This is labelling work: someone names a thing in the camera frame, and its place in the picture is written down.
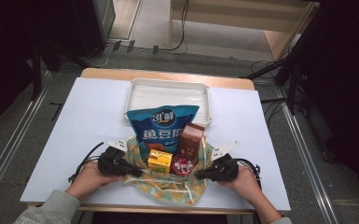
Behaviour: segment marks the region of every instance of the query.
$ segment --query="can lid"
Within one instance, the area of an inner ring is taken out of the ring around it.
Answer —
[[[178,154],[173,158],[173,172],[176,175],[187,176],[193,170],[193,161],[185,154]]]

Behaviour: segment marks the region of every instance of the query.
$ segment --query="yellow box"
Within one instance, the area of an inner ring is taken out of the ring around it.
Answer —
[[[147,167],[152,171],[169,174],[172,160],[173,154],[151,149]]]

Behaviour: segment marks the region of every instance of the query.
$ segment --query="blue snack bag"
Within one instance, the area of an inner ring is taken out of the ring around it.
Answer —
[[[199,108],[197,105],[164,105],[128,111],[143,160],[147,161],[151,149],[174,154],[186,124],[196,117]]]

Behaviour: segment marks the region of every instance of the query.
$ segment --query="table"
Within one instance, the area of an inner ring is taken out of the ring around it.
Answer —
[[[84,156],[105,140],[134,135],[124,118],[130,80],[136,77],[202,81],[209,86],[212,122],[205,134],[212,146],[240,141],[231,150],[233,158],[245,158],[261,167],[263,191],[281,213],[290,211],[281,172],[269,138],[257,91],[252,81],[134,70],[85,69],[76,80],[62,113],[35,167],[21,201],[29,206],[44,202],[54,189],[66,189]],[[238,116],[238,109],[245,116]],[[100,155],[106,147],[92,155]],[[95,191],[79,208],[86,211],[244,214],[254,208],[228,188],[209,181],[201,199],[191,205],[157,201],[122,182]]]
[[[171,0],[168,43],[173,20],[182,19],[185,1]],[[316,9],[316,3],[299,0],[190,0],[186,21],[265,30],[272,56],[278,60],[296,34],[307,27]]]

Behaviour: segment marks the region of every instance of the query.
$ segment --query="gray sleeve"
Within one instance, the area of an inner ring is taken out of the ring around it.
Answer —
[[[288,217],[282,217],[271,224],[292,224],[292,221]]]
[[[28,208],[14,224],[71,223],[80,201],[61,190],[53,190],[46,202],[36,208]]]

